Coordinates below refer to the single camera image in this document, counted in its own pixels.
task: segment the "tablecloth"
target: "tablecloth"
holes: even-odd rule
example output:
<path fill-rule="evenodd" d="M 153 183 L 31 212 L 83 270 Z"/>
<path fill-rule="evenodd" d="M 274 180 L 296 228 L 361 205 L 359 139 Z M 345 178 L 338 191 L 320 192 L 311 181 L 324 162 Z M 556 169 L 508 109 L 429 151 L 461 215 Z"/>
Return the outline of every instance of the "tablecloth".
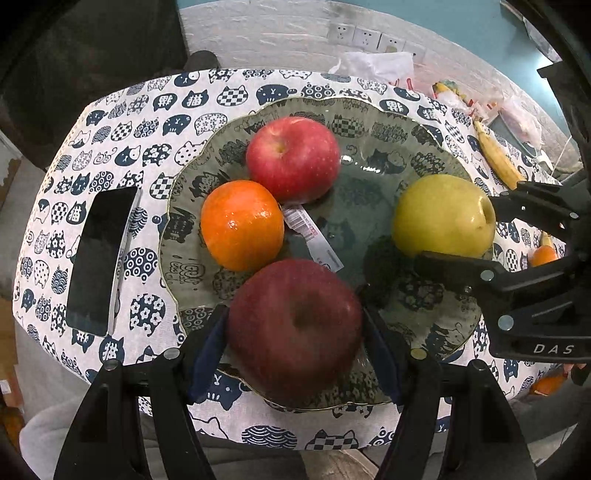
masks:
<path fill-rule="evenodd" d="M 185 332 L 175 302 L 159 269 L 152 268 L 157 266 L 159 231 L 172 182 L 216 129 L 292 96 L 348 96 L 408 115 L 459 158 L 485 192 L 506 190 L 482 156 L 471 119 L 422 94 L 300 70 L 206 70 L 150 80 L 90 104 L 57 153 L 38 192 L 18 259 L 14 286 L 18 323 L 53 359 L 87 381 L 107 359 L 144 362 L 181 345 Z M 526 178 L 552 181 L 531 159 L 499 140 Z M 65 323 L 70 274 L 93 197 L 129 185 L 141 187 L 142 196 L 130 225 L 128 249 L 119 263 L 125 274 L 117 291 L 115 330 L 112 336 L 96 338 Z M 538 229 L 519 220 L 498 223 L 494 258 L 511 271 L 526 267 L 527 251 L 539 235 Z M 564 254 L 562 244 L 557 249 Z M 134 268 L 138 258 L 151 268 Z M 451 361 L 466 365 L 473 358 L 490 366 L 507 398 L 528 388 L 550 367 L 493 359 L 482 320 Z M 151 414 L 149 399 L 140 398 L 139 404 Z M 225 374 L 216 374 L 207 398 L 189 410 L 198 432 L 289 449 L 383 445 L 392 439 L 400 417 L 392 404 L 296 413 L 270 405 Z M 438 431 L 447 429 L 449 415 L 450 404 L 441 399 Z"/>

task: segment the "red apple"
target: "red apple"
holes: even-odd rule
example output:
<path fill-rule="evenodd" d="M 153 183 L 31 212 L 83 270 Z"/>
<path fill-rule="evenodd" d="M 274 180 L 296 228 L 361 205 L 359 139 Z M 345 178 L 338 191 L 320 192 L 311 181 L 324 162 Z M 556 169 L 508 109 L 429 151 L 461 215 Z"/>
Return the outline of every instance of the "red apple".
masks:
<path fill-rule="evenodd" d="M 307 203 L 329 191 L 340 170 L 340 150 L 324 125 L 300 116 L 273 120 L 246 149 L 251 179 L 279 203 Z"/>
<path fill-rule="evenodd" d="M 355 293 L 321 265 L 296 258 L 247 280 L 226 327 L 245 380 L 285 406 L 308 400 L 348 372 L 361 334 Z"/>

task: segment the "electrical outlet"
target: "electrical outlet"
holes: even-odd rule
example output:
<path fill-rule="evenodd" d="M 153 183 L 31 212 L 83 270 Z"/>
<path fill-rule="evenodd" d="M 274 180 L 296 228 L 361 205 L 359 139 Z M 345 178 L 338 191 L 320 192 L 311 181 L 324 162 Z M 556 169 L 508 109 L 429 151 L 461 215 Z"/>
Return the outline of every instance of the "electrical outlet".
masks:
<path fill-rule="evenodd" d="M 331 23 L 329 25 L 329 34 L 327 38 L 332 43 L 339 45 L 351 45 L 355 35 L 355 25 L 346 23 Z"/>
<path fill-rule="evenodd" d="M 396 51 L 402 51 L 406 40 L 393 37 L 386 33 L 382 33 L 379 39 L 378 52 L 380 53 L 392 53 Z"/>
<path fill-rule="evenodd" d="M 404 48 L 402 49 L 402 51 L 412 53 L 414 63 L 423 63 L 423 60 L 425 59 L 425 54 L 427 53 L 427 49 L 425 47 L 409 41 L 407 41 L 404 44 Z"/>
<path fill-rule="evenodd" d="M 359 47 L 367 51 L 377 51 L 381 33 L 367 28 L 355 27 L 353 35 L 354 47 Z"/>

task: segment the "price label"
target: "price label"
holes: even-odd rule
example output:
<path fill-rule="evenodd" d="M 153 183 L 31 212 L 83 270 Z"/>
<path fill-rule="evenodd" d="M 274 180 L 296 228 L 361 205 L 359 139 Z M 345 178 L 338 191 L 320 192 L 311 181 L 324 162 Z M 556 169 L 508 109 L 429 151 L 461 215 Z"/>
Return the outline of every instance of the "price label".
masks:
<path fill-rule="evenodd" d="M 324 238 L 302 205 L 283 207 L 281 211 L 287 226 L 304 237 L 310 256 L 316 263 L 328 268 L 331 272 L 338 272 L 344 268 L 328 240 Z"/>

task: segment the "orange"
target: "orange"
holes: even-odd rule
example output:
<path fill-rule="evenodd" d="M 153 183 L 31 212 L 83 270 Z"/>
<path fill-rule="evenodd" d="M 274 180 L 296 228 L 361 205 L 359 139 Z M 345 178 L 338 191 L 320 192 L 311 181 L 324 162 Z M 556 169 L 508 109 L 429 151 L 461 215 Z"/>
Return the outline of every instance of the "orange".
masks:
<path fill-rule="evenodd" d="M 562 375 L 540 378 L 531 386 L 530 393 L 536 395 L 552 395 L 552 393 L 556 392 L 562 386 L 565 380 L 566 378 Z"/>
<path fill-rule="evenodd" d="M 221 266 L 235 272 L 255 271 L 272 262 L 283 245 L 283 214 L 261 184 L 230 181 L 203 202 L 201 233 Z"/>
<path fill-rule="evenodd" d="M 530 258 L 530 267 L 538 267 L 558 259 L 554 248 L 549 245 L 542 245 L 535 249 Z"/>

